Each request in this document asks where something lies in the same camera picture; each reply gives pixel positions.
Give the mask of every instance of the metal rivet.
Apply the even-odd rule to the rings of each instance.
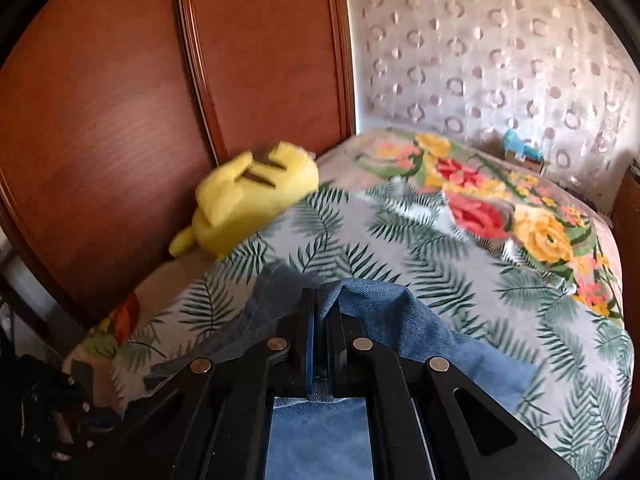
[[[353,347],[356,350],[371,350],[373,348],[373,341],[371,339],[367,339],[366,337],[359,337],[357,339],[354,339]]]
[[[195,374],[203,374],[209,371],[211,368],[211,361],[207,358],[199,357],[191,361],[191,371]]]
[[[281,337],[272,337],[267,341],[269,350],[284,350],[287,347],[287,340]]]
[[[449,370],[449,361],[444,357],[432,357],[429,359],[429,368],[435,372],[446,372]]]

